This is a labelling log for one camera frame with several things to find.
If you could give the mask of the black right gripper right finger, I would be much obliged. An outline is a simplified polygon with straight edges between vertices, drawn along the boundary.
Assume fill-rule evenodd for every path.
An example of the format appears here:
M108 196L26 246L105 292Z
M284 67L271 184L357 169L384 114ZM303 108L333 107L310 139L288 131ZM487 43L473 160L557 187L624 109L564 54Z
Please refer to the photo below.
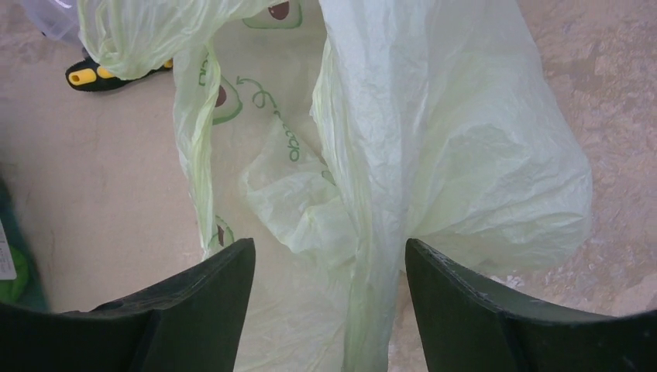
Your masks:
M405 267L430 371L654 371L656 313L556 305L478 274L420 240Z

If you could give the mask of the green plastic bag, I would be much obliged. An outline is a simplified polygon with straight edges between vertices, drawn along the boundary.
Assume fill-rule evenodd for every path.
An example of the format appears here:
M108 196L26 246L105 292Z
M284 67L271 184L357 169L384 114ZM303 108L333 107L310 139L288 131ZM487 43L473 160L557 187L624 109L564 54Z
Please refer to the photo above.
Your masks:
M206 256L256 244L238 371L385 371L421 239L504 275L588 236L592 176L515 1L80 1L85 49L173 63Z

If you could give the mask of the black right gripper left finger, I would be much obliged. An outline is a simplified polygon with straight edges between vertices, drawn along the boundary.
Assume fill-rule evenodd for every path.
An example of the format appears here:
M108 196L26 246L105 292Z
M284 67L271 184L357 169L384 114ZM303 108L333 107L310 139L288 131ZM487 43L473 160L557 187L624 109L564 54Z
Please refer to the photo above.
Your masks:
M1 306L3 371L231 371L256 263L252 239L89 312Z

